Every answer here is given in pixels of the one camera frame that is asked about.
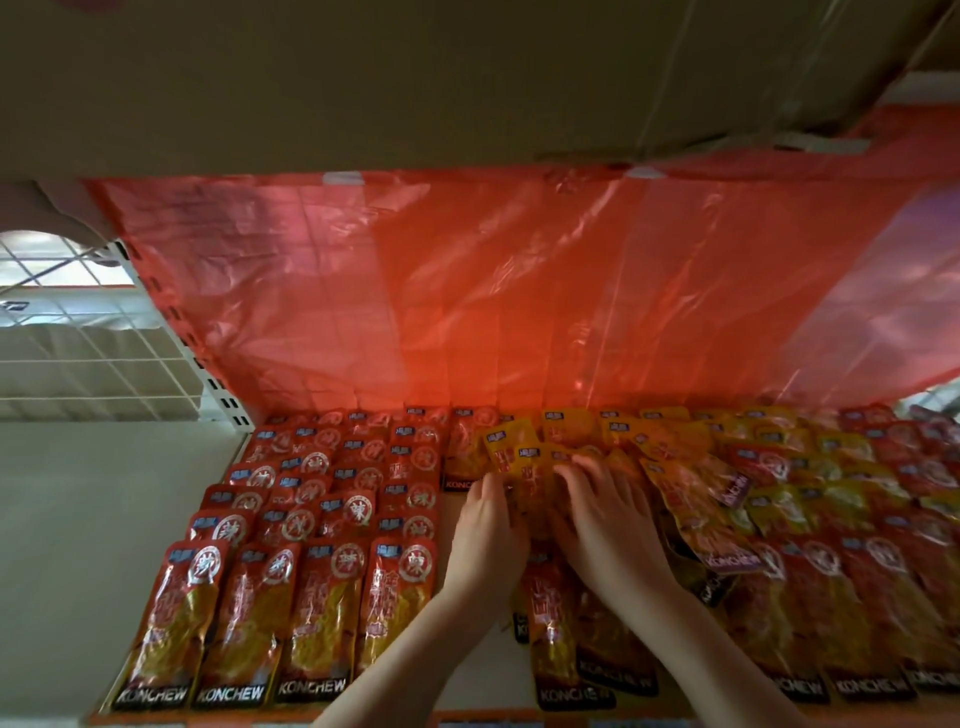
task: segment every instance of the spicy gluten strip package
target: spicy gluten strip package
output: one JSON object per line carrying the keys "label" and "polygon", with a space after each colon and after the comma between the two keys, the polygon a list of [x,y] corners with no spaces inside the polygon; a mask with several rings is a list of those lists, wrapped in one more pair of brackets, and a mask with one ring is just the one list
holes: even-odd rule
{"label": "spicy gluten strip package", "polygon": [[329,702],[347,689],[369,553],[368,541],[351,536],[303,545],[276,705]]}
{"label": "spicy gluten strip package", "polygon": [[226,541],[178,541],[167,548],[130,656],[110,692],[112,710],[162,711],[187,704],[227,550]]}
{"label": "spicy gluten strip package", "polygon": [[360,612],[356,674],[383,654],[433,596],[437,548],[428,539],[373,541]]}
{"label": "spicy gluten strip package", "polygon": [[299,557],[300,544],[249,544],[237,553],[200,670],[195,707],[264,705],[289,631]]}

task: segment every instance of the red plastic sheet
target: red plastic sheet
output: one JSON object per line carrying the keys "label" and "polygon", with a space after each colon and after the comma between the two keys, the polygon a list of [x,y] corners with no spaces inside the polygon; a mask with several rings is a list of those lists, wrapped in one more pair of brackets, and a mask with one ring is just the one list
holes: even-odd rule
{"label": "red plastic sheet", "polygon": [[960,112],[862,157],[91,182],[254,410],[889,400],[960,373]]}

